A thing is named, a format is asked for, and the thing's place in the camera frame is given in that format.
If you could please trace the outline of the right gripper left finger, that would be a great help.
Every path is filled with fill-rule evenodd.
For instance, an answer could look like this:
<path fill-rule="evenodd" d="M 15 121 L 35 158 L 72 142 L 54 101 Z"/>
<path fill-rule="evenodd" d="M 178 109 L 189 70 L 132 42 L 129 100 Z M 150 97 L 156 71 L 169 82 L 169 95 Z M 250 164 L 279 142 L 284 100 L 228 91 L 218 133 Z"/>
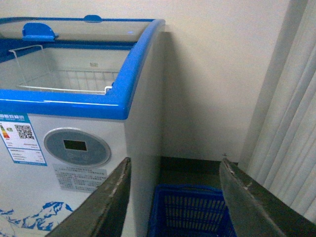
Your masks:
<path fill-rule="evenodd" d="M 126 157 L 48 237 L 119 237 L 122 234 L 131 184 L 131 159 Z"/>

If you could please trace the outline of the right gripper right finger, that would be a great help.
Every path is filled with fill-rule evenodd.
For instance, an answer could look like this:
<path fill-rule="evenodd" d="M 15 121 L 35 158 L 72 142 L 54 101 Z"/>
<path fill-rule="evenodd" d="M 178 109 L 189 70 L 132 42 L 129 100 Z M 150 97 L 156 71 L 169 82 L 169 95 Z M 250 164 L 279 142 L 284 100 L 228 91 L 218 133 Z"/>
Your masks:
<path fill-rule="evenodd" d="M 288 207 L 228 159 L 219 167 L 221 187 L 238 237 L 314 237 L 314 223 Z"/>

